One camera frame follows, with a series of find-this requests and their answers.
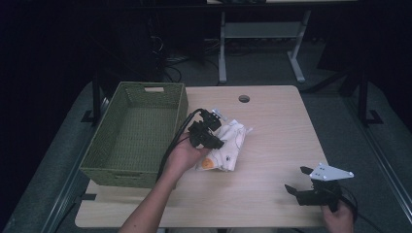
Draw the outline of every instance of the black cable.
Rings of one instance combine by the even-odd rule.
[[[262,39],[250,39],[250,40],[248,40],[248,41],[246,41],[246,42],[244,42],[245,44],[249,44],[249,45],[251,45],[252,47],[255,47],[254,49],[253,48],[251,48],[251,50],[255,50],[255,51],[258,51],[258,49],[259,49],[259,44],[260,43],[262,43]]]
[[[373,223],[371,220],[369,220],[368,218],[366,218],[365,216],[361,215],[361,213],[358,213],[358,216],[360,218],[362,218],[363,220],[365,220],[367,223],[369,223],[376,231],[380,232],[380,233],[385,233],[381,228],[379,228],[375,223]]]
[[[167,66],[174,66],[174,65],[184,63],[184,62],[187,62],[187,61],[190,61],[190,60],[192,60],[192,59],[187,57],[187,58],[183,58],[182,60],[178,60],[178,61],[169,61]]]
[[[208,41],[204,43],[204,53],[205,55],[216,54],[221,46],[221,40],[216,39],[215,41]]]
[[[163,169],[164,169],[164,165],[166,165],[167,158],[169,158],[169,155],[172,152],[172,150],[178,145],[178,140],[179,140],[180,136],[183,134],[186,127],[188,126],[190,121],[193,119],[194,115],[201,112],[201,111],[203,111],[203,109],[197,109],[193,113],[189,114],[188,117],[186,118],[186,120],[183,122],[182,126],[179,128],[178,132],[176,133],[175,137],[173,138],[172,142],[170,143],[169,147],[167,148],[166,153],[161,158],[160,166],[159,166],[158,172],[157,172],[156,181],[158,181],[158,179],[161,177],[161,174],[163,174]]]
[[[336,197],[339,198],[339,200],[341,200],[346,205],[348,205],[350,208],[352,208],[352,213],[354,215],[354,222],[357,220],[358,217],[360,217],[363,220],[365,220],[367,223],[369,223],[369,225],[372,226],[379,233],[385,233],[379,226],[377,226],[375,223],[373,223],[370,219],[368,219],[366,216],[359,213],[359,211],[358,211],[358,200],[356,199],[355,195],[348,188],[346,188],[345,186],[342,186],[342,185],[339,185],[339,186],[343,187],[346,191],[348,191],[349,195],[354,199],[355,204],[352,203],[350,200],[348,200],[344,196],[338,197],[336,194],[334,194],[333,192],[331,192],[327,189],[322,189],[322,190],[335,195]]]
[[[232,39],[226,39],[224,40],[224,44],[228,45],[231,43]],[[205,50],[205,56],[211,56],[211,55],[217,55],[221,52],[221,43],[218,43],[217,46],[211,48],[211,49],[206,49]]]
[[[159,46],[159,48],[158,48],[156,51],[157,51],[157,52],[160,52],[160,51],[163,49],[163,47],[164,47],[163,40],[161,40],[161,38],[158,37],[158,36],[152,36],[151,38],[152,38],[152,39],[156,39],[157,41],[159,41],[160,46]]]
[[[55,227],[54,232],[57,232],[58,228],[60,228],[61,223],[63,223],[64,219],[67,218],[70,214],[70,212],[73,210],[73,208],[76,206],[76,204],[78,204],[78,202],[76,201],[78,198],[81,198],[83,195],[85,195],[86,193],[86,189],[82,192],[82,194],[80,194],[79,196],[77,196],[74,200],[72,205],[69,207],[69,209],[66,211],[66,213],[64,213],[63,217],[61,218],[60,222],[58,223],[58,225]]]
[[[172,77],[171,77],[167,72],[164,72],[163,74],[164,74],[164,76],[166,76],[166,78],[167,78],[171,83],[174,83]]]
[[[246,52],[240,52],[239,54],[234,54],[235,52],[240,51],[241,50],[240,48],[242,48],[242,46],[245,47],[248,50]],[[227,55],[228,56],[245,56],[245,55],[248,55],[248,54],[252,53],[252,48],[249,47],[248,45],[245,45],[245,43],[239,43],[239,46],[238,46],[238,48],[236,48],[236,50],[231,51],[230,49],[231,49],[231,47],[227,48]]]
[[[209,59],[204,59],[204,61],[209,62],[210,64],[212,64],[219,71],[219,66],[217,64],[215,64],[215,62],[213,62]]]
[[[148,79],[146,79],[142,74],[140,74],[139,72],[137,72],[136,70],[134,70],[133,68],[131,68],[124,60],[122,60],[120,57],[118,57],[117,55],[115,55],[114,53],[112,53],[110,50],[108,50],[106,47],[104,47],[99,41],[97,41],[90,32],[87,33],[88,37],[97,45],[99,46],[101,49],[103,49],[105,52],[107,52],[109,55],[111,55],[114,59],[116,59],[117,61],[119,61],[121,64],[124,65],[124,67],[126,67],[127,69],[129,69],[130,71],[132,71],[134,74],[139,76],[139,79],[143,79],[146,82],[149,82]]]
[[[299,232],[299,233],[305,233],[304,231],[299,230],[299,229],[297,229],[297,228],[292,228],[292,230],[294,230],[295,232]]]
[[[186,140],[186,139],[188,139],[188,138],[189,138],[189,136],[187,136],[186,138],[182,139],[181,141],[179,141],[179,142],[176,144],[176,146],[178,146],[180,143],[182,143],[184,140]]]
[[[355,70],[354,67],[348,67],[346,69],[344,69],[343,71],[337,72],[336,74],[330,76],[329,78],[321,81],[320,83],[317,83],[315,85],[313,85],[312,87],[309,87],[307,89],[302,89],[299,90],[300,93],[315,93],[319,90],[321,90],[322,88],[328,86],[331,83],[334,83],[337,80],[340,80],[344,77],[346,77],[347,75],[349,75],[350,73],[352,73]]]
[[[179,79],[176,81],[176,83],[180,83],[182,81],[182,72],[179,69],[172,67],[172,66],[165,66],[165,68],[172,69],[179,74]]]

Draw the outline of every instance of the desk leg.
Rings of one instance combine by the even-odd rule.
[[[224,60],[224,12],[221,23],[221,52],[219,54],[219,83],[226,83],[226,61]]]
[[[303,36],[305,35],[306,26],[309,21],[310,13],[311,11],[305,12],[305,15],[303,16],[303,20],[300,23],[299,29],[297,31],[296,45],[294,46],[292,51],[288,51],[288,58],[289,58],[289,61],[291,62],[294,75],[296,76],[297,81],[300,83],[304,83],[305,78],[303,77],[302,71],[300,70],[300,66],[296,58],[297,58],[297,53],[299,52],[299,49],[300,49],[300,45],[302,44]]]

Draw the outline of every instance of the wire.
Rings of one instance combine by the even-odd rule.
[[[215,39],[213,40],[215,43],[210,46],[210,47],[206,47],[205,49],[205,55],[214,55],[219,51],[219,47],[221,45],[221,41],[219,39]]]
[[[178,57],[167,57],[166,61],[171,62],[171,65],[175,65],[173,62],[177,62],[176,64],[179,64],[181,62],[189,61],[190,58],[188,56],[178,56]]]
[[[299,93],[315,93],[321,89],[323,89],[324,87],[328,86],[329,84],[336,82],[337,80],[340,80],[342,78],[345,78],[346,76],[348,76],[349,74],[351,74],[352,72],[354,72],[355,67],[351,66],[348,67],[346,69],[344,69],[343,71],[337,72],[336,74],[333,74],[332,76],[330,76],[329,78],[307,88],[307,89],[301,89],[299,90]]]
[[[167,148],[166,153],[161,158],[160,166],[159,166],[158,172],[157,172],[156,181],[158,181],[158,179],[161,177],[161,174],[163,174],[163,169],[164,169],[164,165],[166,165],[167,158],[169,158],[169,155],[172,152],[172,150],[178,145],[178,140],[179,140],[180,136],[183,134],[186,127],[188,126],[190,121],[193,119],[194,115],[201,112],[201,111],[203,111],[203,109],[197,109],[193,113],[189,114],[188,117],[186,118],[186,120],[183,122],[182,126],[179,128],[178,132],[175,134],[175,137],[173,138],[172,142],[170,143],[169,147]]]
[[[160,41],[160,48],[157,51],[161,51],[163,49],[163,46],[164,46],[163,40],[161,40],[161,38],[157,37],[157,36],[152,36],[151,38],[152,39],[158,39]]]
[[[181,80],[182,80],[182,72],[181,72],[179,69],[177,69],[177,68],[175,68],[175,67],[172,67],[172,66],[165,66],[165,68],[169,68],[169,69],[172,69],[172,70],[176,71],[176,72],[179,74],[179,79],[176,81],[176,83],[180,83],[180,82],[181,82]]]
[[[61,223],[63,223],[64,219],[67,218],[70,214],[70,212],[73,210],[73,208],[76,206],[76,204],[78,204],[78,202],[76,201],[78,198],[82,198],[83,195],[85,195],[86,193],[86,189],[82,192],[82,194],[80,194],[79,196],[77,196],[74,200],[72,205],[69,207],[69,209],[66,211],[66,213],[64,213],[64,216],[61,218],[60,222],[58,223],[58,225],[55,227],[54,232],[57,232],[58,228],[60,228]]]
[[[172,77],[171,77],[167,72],[164,72],[163,74],[164,74],[164,76],[166,76],[166,78],[167,78],[171,83],[174,83]]]
[[[369,223],[369,225],[371,225],[376,231],[380,232],[380,233],[385,233],[381,228],[379,228],[375,223],[373,223],[371,220],[369,220],[368,218],[366,218],[365,216],[361,215],[361,213],[358,213],[358,216],[360,218],[362,218],[363,220],[365,220],[367,223]]]
[[[217,64],[215,64],[215,62],[208,60],[208,59],[204,59],[204,61],[209,62],[210,64],[212,64],[218,71],[219,71],[219,66]]]
[[[140,74],[139,72],[137,72],[136,70],[134,70],[133,68],[131,68],[124,60],[122,60],[121,58],[119,58],[117,55],[115,55],[114,53],[112,53],[111,51],[109,51],[106,47],[104,47],[99,41],[97,41],[90,32],[87,33],[88,36],[90,37],[90,39],[97,45],[99,46],[101,49],[103,49],[105,52],[107,52],[109,55],[111,55],[114,59],[116,59],[117,61],[119,61],[121,64],[124,65],[124,67],[126,67],[127,69],[129,69],[130,71],[132,71],[133,73],[135,73],[136,75],[139,76],[140,79],[143,79],[146,82],[149,82],[148,79],[146,79],[142,74]]]
[[[245,43],[245,42],[237,42],[237,43],[238,43],[237,46],[234,45],[234,46],[236,46],[235,48],[230,47],[230,46],[233,46],[233,45],[228,45],[228,48],[227,48],[227,55],[228,56],[245,56],[245,55],[251,54],[253,52],[252,48],[250,46],[248,46],[247,43]],[[236,52],[240,51],[242,47],[246,48],[247,51],[240,52],[240,53],[236,54]]]
[[[186,138],[182,139],[181,141],[179,141],[179,142],[176,144],[176,146],[178,146],[180,143],[182,143],[184,140],[186,140],[186,139],[188,139],[188,138],[189,138],[189,136],[187,136]]]
[[[303,232],[303,231],[301,231],[301,230],[299,230],[299,229],[297,229],[297,228],[292,228],[292,230],[294,230],[295,232],[299,232],[299,233],[305,233],[305,232]]]
[[[385,233],[379,226],[377,226],[375,223],[373,223],[370,219],[368,219],[366,216],[362,215],[361,213],[359,213],[358,211],[358,200],[355,197],[355,195],[353,194],[353,192],[351,192],[347,187],[339,185],[339,187],[343,187],[343,189],[345,189],[349,195],[354,199],[354,203],[352,203],[351,201],[349,201],[346,197],[344,196],[337,196],[335,193],[331,192],[330,190],[327,190],[325,188],[323,188],[323,191],[326,191],[328,193],[331,193],[333,195],[335,195],[336,197],[339,198],[339,200],[341,200],[342,202],[344,202],[345,204],[347,204],[348,206],[350,206],[353,210],[353,215],[354,215],[354,222],[357,220],[357,217],[362,218],[363,220],[365,220],[367,223],[369,223],[370,226],[372,226],[376,231],[380,232],[380,233]]]

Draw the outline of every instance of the wicker basket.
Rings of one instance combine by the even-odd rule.
[[[120,83],[80,169],[100,185],[153,187],[187,113],[181,83]]]

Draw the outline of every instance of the white desk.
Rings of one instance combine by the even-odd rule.
[[[219,108],[254,130],[236,170],[187,171],[167,203],[160,227],[308,227],[322,225],[319,207],[301,207],[284,184],[311,189],[300,166],[326,163],[318,137],[294,86],[187,87],[189,111]],[[241,103],[248,95],[249,103]],[[90,182],[76,217],[80,227],[120,227],[148,189]]]

